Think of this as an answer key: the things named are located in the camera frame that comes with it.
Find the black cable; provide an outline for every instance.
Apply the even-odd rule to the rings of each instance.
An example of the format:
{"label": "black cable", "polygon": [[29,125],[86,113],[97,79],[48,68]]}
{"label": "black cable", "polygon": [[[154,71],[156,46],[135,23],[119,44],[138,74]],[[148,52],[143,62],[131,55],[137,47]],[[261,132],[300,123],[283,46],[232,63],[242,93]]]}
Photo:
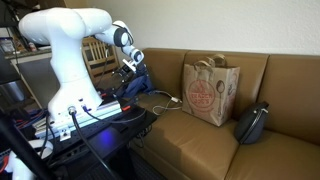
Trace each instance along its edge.
{"label": "black cable", "polygon": [[100,83],[101,83],[101,81],[102,81],[102,78],[103,78],[103,76],[105,75],[107,63],[108,63],[108,60],[106,60],[106,63],[104,63],[103,70],[102,70],[102,74],[100,75],[99,81],[95,84],[95,88],[98,88],[98,87],[99,87],[99,85],[100,85]]}
{"label": "black cable", "polygon": [[145,137],[149,134],[149,132],[151,132],[152,130],[152,125],[150,125],[149,127],[145,128],[144,130],[142,130],[139,134],[142,136],[142,137]]}
{"label": "black cable", "polygon": [[128,31],[128,29],[127,29],[127,28],[122,27],[122,26],[117,25],[117,24],[112,24],[112,25],[114,25],[114,26],[117,26],[117,27],[119,27],[119,28],[124,29],[124,30],[127,32],[127,34],[129,35],[129,41],[130,41],[130,43],[131,43],[131,44],[133,44],[133,43],[134,43],[133,37],[132,37],[132,35],[129,33],[129,31]]}
{"label": "black cable", "polygon": [[144,141],[143,141],[142,135],[139,133],[136,138],[140,140],[141,145],[138,144],[136,141],[133,141],[134,144],[135,144],[138,148],[143,148],[143,147],[144,147]]}
{"label": "black cable", "polygon": [[[49,114],[46,115],[46,122],[49,120]],[[43,144],[42,144],[42,147],[41,147],[41,152],[40,152],[40,158],[42,159],[42,154],[43,154],[43,151],[45,149],[45,146],[47,144],[47,141],[48,141],[48,133],[49,133],[49,130],[48,130],[48,126],[46,125],[46,136],[44,138],[44,141],[43,141]]]}
{"label": "black cable", "polygon": [[87,145],[87,147],[90,149],[90,151],[93,153],[93,155],[99,160],[99,162],[104,166],[104,168],[109,172],[109,174],[111,175],[111,177],[113,179],[116,179],[116,176],[114,175],[114,173],[112,172],[112,170],[108,167],[107,164],[105,164],[105,162],[103,161],[103,159],[100,158],[100,156],[98,155],[98,153],[94,150],[94,148],[90,145],[90,143],[88,142],[88,140],[83,136],[81,130],[80,130],[80,126],[77,122],[77,118],[76,118],[76,112],[75,111],[70,111],[69,114],[72,116],[72,120],[73,123],[76,127],[76,130],[78,132],[78,135],[80,136],[80,138],[83,140],[83,142]]}
{"label": "black cable", "polygon": [[[94,119],[96,119],[96,120],[98,120],[98,121],[104,121],[104,120],[106,120],[107,118],[109,118],[109,117],[107,117],[107,118],[105,118],[105,119],[100,119],[100,118],[98,118],[98,117],[96,117],[96,116],[93,116],[91,113],[89,113],[88,111],[85,111],[90,117],[92,117],[92,118],[94,118]],[[144,109],[144,111],[139,115],[139,116],[137,116],[137,117],[134,117],[134,118],[131,118],[131,119],[127,119],[127,120],[123,120],[123,121],[119,121],[119,120],[111,120],[111,121],[108,121],[108,122],[110,122],[110,123],[114,123],[114,124],[116,124],[116,123],[128,123],[128,122],[131,122],[131,121],[134,121],[134,120],[136,120],[136,119],[139,119],[140,117],[142,117],[143,115],[145,115],[145,113],[147,112],[147,110],[146,109]],[[115,118],[116,119],[120,119],[121,117],[123,117],[124,115],[119,115],[118,117],[116,116]]]}
{"label": "black cable", "polygon": [[50,132],[51,132],[51,134],[52,134],[52,141],[53,141],[52,153],[51,153],[51,155],[50,155],[50,157],[49,157],[49,160],[48,160],[48,162],[47,162],[47,164],[49,165],[50,162],[51,162],[51,160],[52,160],[52,157],[53,157],[53,155],[54,155],[54,151],[55,151],[55,147],[56,147],[56,136],[54,135],[54,132],[53,132],[53,130],[52,130],[52,127],[50,126],[50,123],[49,123],[48,119],[46,119],[46,126],[49,127],[49,130],[50,130]]}

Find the cable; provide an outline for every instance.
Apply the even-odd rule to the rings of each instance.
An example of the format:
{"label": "cable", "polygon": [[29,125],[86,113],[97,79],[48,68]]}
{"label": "cable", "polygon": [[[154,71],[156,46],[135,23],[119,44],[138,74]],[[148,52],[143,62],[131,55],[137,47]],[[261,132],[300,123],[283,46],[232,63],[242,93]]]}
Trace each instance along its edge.
{"label": "cable", "polygon": [[103,76],[105,75],[106,73],[106,67],[107,67],[107,64],[108,64],[108,44],[105,43],[105,46],[107,47],[106,48],[106,62],[104,63],[103,65],[103,70],[102,70],[102,74],[100,75],[100,78],[99,78],[99,81],[95,84],[95,88],[99,87],[100,83],[101,83],[101,80],[103,78]]}
{"label": "cable", "polygon": [[149,132],[151,132],[152,130],[152,124],[150,126],[148,126],[147,128],[145,128],[144,130],[142,130],[135,138],[140,140],[140,144],[138,144],[136,141],[133,140],[133,143],[139,147],[139,148],[143,148],[144,147],[144,140],[143,138],[145,136],[147,136],[149,134]]}
{"label": "cable", "polygon": [[90,145],[90,143],[88,142],[88,140],[83,136],[81,130],[80,130],[80,126],[77,122],[77,118],[76,118],[76,110],[74,107],[70,107],[69,108],[69,114],[72,117],[73,123],[76,127],[76,130],[78,132],[78,135],[80,136],[80,138],[82,139],[82,141],[87,145],[87,147],[90,149],[90,151],[92,152],[92,154],[99,160],[99,162],[104,166],[104,168],[110,173],[110,175],[112,176],[113,179],[116,179],[115,175],[113,174],[112,170],[108,167],[108,165],[105,164],[105,162],[103,161],[103,159],[100,158],[100,156],[98,155],[98,153],[94,150],[94,148]]}
{"label": "cable", "polygon": [[46,109],[38,109],[38,110],[29,111],[28,114],[30,116],[30,120],[17,119],[16,126],[19,129],[28,127],[28,126],[34,124],[35,122],[45,118],[46,113],[48,113],[48,111]]}
{"label": "cable", "polygon": [[8,156],[8,155],[10,154],[10,151],[11,151],[11,149],[7,149],[7,150],[5,150],[5,151],[3,151],[3,152],[0,152],[0,162],[3,161],[3,158],[4,158],[5,156]]}
{"label": "cable", "polygon": [[[155,115],[160,116],[160,115],[164,114],[165,112],[167,112],[167,110],[177,110],[177,109],[181,109],[181,108],[182,108],[182,106],[169,108],[169,105],[170,105],[171,101],[173,101],[173,102],[175,102],[175,103],[178,103],[178,102],[179,102],[179,103],[182,103],[182,101],[181,101],[180,99],[176,98],[176,97],[173,97],[173,96],[172,96],[171,94],[169,94],[168,92],[159,91],[159,90],[154,90],[154,91],[149,92],[149,95],[155,94],[155,93],[165,94],[165,95],[167,95],[167,96],[170,97],[170,100],[167,102],[166,106],[154,106],[154,107],[152,108],[152,112],[153,112]],[[157,109],[157,108],[163,109],[163,111],[162,111],[161,113],[158,113],[158,112],[156,112],[156,109]]]}
{"label": "cable", "polygon": [[[100,118],[98,118],[98,117],[96,117],[96,116],[93,116],[91,113],[89,113],[88,111],[85,111],[90,117],[92,117],[92,118],[94,118],[94,119],[96,119],[96,120],[98,120],[98,121],[104,121],[104,120],[106,120],[107,118],[109,118],[109,117],[107,117],[107,118],[105,118],[105,119],[100,119]],[[139,115],[139,116],[137,116],[137,117],[134,117],[134,118],[131,118],[131,119],[127,119],[127,120],[123,120],[123,121],[119,121],[119,120],[110,120],[110,121],[108,121],[108,122],[110,122],[110,123],[114,123],[114,124],[116,124],[116,123],[128,123],[128,122],[131,122],[131,121],[134,121],[134,120],[136,120],[136,119],[139,119],[140,117],[142,117],[145,113],[147,112],[147,110],[146,109],[144,109],[144,111]],[[123,117],[124,115],[123,114],[120,114],[119,116],[115,116],[115,119],[120,119],[121,117]]]}
{"label": "cable", "polygon": [[[46,115],[46,124],[48,123],[49,121],[49,113]],[[41,152],[40,152],[40,158],[42,159],[42,154],[43,154],[43,151],[45,149],[45,146],[47,144],[47,141],[48,141],[48,126],[46,125],[46,136],[44,138],[44,141],[43,141],[43,144],[42,144],[42,147],[41,147]]]}
{"label": "cable", "polygon": [[2,173],[6,169],[6,167],[8,165],[8,162],[9,162],[9,156],[5,156],[3,158],[3,164],[2,164],[2,167],[0,169],[0,173]]}
{"label": "cable", "polygon": [[50,164],[50,162],[51,162],[51,160],[52,160],[52,157],[53,157],[54,151],[55,151],[55,147],[56,147],[56,137],[55,137],[55,135],[54,135],[54,133],[53,133],[52,127],[50,126],[50,124],[49,124],[49,121],[48,121],[48,120],[46,121],[46,126],[47,126],[47,127],[49,127],[49,130],[50,130],[51,135],[52,135],[52,140],[53,140],[53,149],[52,149],[52,153],[50,154],[49,160],[48,160],[48,162],[47,162],[47,164],[49,165],[49,164]]}
{"label": "cable", "polygon": [[129,33],[129,31],[128,31],[128,29],[127,29],[126,27],[122,27],[122,26],[120,26],[120,25],[118,25],[118,24],[112,24],[112,25],[124,29],[124,30],[127,32],[127,34],[129,35],[130,44],[133,44],[133,43],[134,43],[133,37],[132,37],[131,33]]}

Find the floor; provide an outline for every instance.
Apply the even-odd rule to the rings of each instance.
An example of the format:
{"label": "floor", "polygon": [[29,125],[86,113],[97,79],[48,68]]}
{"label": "floor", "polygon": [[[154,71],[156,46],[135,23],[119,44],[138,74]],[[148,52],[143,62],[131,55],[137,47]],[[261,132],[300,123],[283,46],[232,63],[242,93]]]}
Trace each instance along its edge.
{"label": "floor", "polygon": [[[137,175],[137,179],[130,180],[166,180],[166,178],[163,175],[157,172],[133,150],[130,150],[130,155]],[[105,172],[106,171],[104,170],[103,166],[98,166],[97,168],[93,169],[89,174],[77,180],[105,180],[107,178]]]}

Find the printed logo on bag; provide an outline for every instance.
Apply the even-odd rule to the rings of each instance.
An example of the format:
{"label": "printed logo on bag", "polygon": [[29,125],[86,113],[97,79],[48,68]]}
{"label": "printed logo on bag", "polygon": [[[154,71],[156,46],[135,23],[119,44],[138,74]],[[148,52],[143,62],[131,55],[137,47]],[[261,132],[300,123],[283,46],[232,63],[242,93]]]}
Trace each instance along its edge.
{"label": "printed logo on bag", "polygon": [[236,89],[238,84],[238,75],[236,72],[234,72],[230,78],[230,84],[228,87],[228,96],[235,95]]}
{"label": "printed logo on bag", "polygon": [[198,111],[208,112],[213,109],[215,92],[213,86],[204,80],[193,81],[189,86],[190,105]]}

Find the wall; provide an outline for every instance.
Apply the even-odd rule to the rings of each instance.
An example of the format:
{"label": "wall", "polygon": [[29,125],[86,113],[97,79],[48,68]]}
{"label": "wall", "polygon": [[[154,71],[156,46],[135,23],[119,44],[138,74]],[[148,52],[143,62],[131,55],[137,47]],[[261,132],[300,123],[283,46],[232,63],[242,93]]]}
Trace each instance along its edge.
{"label": "wall", "polygon": [[88,0],[135,46],[320,55],[319,0]]}

